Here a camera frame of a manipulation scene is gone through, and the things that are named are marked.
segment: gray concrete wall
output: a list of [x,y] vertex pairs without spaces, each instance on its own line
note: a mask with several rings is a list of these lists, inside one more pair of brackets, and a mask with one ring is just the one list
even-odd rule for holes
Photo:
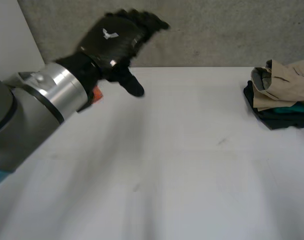
[[19,0],[48,62],[68,55],[104,12],[156,13],[172,26],[133,65],[261,66],[304,59],[304,0]]

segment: white logo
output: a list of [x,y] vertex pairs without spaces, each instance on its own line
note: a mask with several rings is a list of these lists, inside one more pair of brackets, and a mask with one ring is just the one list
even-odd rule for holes
[[104,38],[106,38],[106,39],[112,39],[112,38],[118,37],[118,34],[116,32],[109,34],[105,28],[103,28],[103,34],[104,34]]

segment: silver metal joint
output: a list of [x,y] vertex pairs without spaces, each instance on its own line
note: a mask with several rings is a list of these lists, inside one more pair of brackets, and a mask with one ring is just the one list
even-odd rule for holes
[[57,63],[50,63],[43,70],[33,73],[25,84],[47,98],[65,120],[88,100],[77,78]]

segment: white wall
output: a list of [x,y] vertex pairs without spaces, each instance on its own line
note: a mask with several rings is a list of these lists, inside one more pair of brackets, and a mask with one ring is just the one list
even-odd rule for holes
[[43,59],[16,0],[0,0],[0,79],[38,71]]

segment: dark green fabric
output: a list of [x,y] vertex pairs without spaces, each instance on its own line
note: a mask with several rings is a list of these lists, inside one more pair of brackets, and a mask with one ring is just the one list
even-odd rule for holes
[[304,104],[297,102],[293,106],[284,106],[273,108],[276,114],[291,114],[291,113],[302,113],[304,114]]

